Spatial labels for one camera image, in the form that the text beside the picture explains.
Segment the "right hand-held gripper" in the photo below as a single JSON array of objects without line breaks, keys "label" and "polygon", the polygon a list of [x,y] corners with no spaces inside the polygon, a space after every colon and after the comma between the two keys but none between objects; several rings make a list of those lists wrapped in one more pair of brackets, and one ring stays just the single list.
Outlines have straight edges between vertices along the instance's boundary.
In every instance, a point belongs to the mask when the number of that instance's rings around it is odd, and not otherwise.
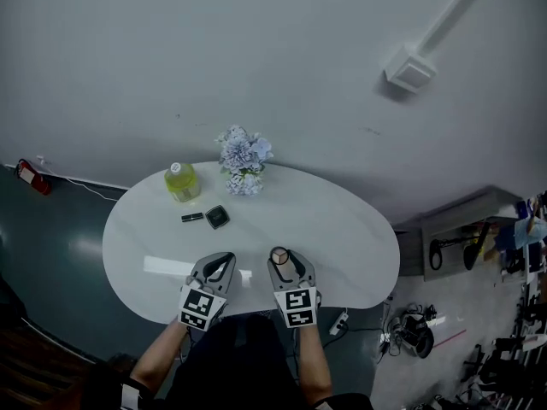
[{"label": "right hand-held gripper", "polygon": [[287,328],[316,325],[321,293],[316,287],[315,268],[307,258],[293,249],[289,250],[289,258],[299,277],[289,282],[282,281],[278,265],[271,258],[267,261],[277,308]]}]

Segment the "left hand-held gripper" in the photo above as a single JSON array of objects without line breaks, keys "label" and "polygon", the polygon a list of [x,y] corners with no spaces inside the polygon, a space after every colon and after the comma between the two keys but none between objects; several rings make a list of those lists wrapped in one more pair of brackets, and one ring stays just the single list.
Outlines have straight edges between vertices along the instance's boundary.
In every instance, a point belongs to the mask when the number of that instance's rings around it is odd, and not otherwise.
[{"label": "left hand-held gripper", "polygon": [[180,323],[207,331],[220,317],[227,305],[228,291],[236,264],[236,256],[229,252],[222,266],[222,253],[208,255],[198,260],[180,289]]}]

